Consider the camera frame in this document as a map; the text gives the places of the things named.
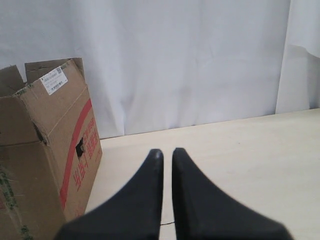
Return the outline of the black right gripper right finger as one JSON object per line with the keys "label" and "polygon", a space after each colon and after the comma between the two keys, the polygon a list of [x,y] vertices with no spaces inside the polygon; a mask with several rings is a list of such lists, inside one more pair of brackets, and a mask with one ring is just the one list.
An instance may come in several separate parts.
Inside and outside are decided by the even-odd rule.
{"label": "black right gripper right finger", "polygon": [[286,227],[211,182],[184,148],[172,154],[172,205],[178,240],[288,240]]}

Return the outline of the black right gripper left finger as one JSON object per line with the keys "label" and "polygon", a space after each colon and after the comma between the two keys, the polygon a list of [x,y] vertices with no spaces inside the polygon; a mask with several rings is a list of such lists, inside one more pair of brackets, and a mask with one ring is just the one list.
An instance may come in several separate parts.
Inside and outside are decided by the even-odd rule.
{"label": "black right gripper left finger", "polygon": [[99,207],[61,227],[57,240],[157,240],[160,237],[164,155],[151,149],[133,177]]}

